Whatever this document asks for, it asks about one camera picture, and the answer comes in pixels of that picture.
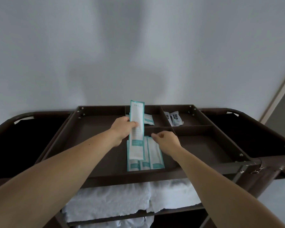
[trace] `packet held in hand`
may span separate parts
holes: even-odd
[[[144,123],[147,125],[152,125],[154,126],[154,121],[153,121],[153,117],[150,114],[144,114]]]
[[[170,114],[169,114],[168,112],[164,112],[164,113],[165,113],[165,115],[166,115],[166,117],[167,117],[167,119],[168,119],[170,125],[173,126],[173,123],[172,123],[172,121],[171,121]]]
[[[129,135],[129,160],[145,160],[144,109],[144,102],[131,100],[130,122],[138,122],[139,126],[132,128]]]
[[[180,116],[178,114],[178,111],[175,111],[175,112],[171,113],[170,116],[172,118],[173,126],[181,126],[181,125],[183,125],[184,122],[180,118]]]
[[[159,145],[153,140],[152,137],[147,137],[149,158],[151,169],[163,169],[165,165],[163,163],[163,156],[160,151]]]
[[[150,169],[150,154],[148,148],[148,136],[144,137],[145,142],[145,161],[140,161],[140,169],[141,170],[149,170]]]
[[[129,160],[129,140],[127,140],[127,171],[137,171],[140,170],[140,161]]]

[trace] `white towel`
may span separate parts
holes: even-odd
[[[158,212],[200,203],[187,178],[80,189],[62,209],[66,222]]]
[[[62,209],[66,222],[134,214],[149,208],[150,183],[80,189]]]
[[[150,228],[154,221],[154,216],[147,216],[142,218],[131,218],[125,220],[100,222],[88,225],[77,226],[77,228]]]
[[[151,198],[147,212],[176,209],[201,203],[189,179],[150,182]]]

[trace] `forearm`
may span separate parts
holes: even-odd
[[[0,227],[42,227],[114,146],[108,130],[20,173],[0,187]]]
[[[185,171],[218,228],[285,227],[262,203],[182,147],[174,159]]]

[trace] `right hand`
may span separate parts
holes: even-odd
[[[160,149],[173,157],[178,147],[181,147],[178,137],[170,131],[162,131],[158,134],[151,134],[153,140],[160,146]]]

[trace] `wooden trim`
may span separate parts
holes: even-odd
[[[262,124],[265,124],[267,120],[269,119],[270,115],[273,113],[274,109],[277,107],[277,104],[281,101],[282,97],[285,94],[285,80],[282,83],[280,89],[277,91],[276,95],[272,99],[271,103],[267,107],[266,111],[262,115],[260,122]]]

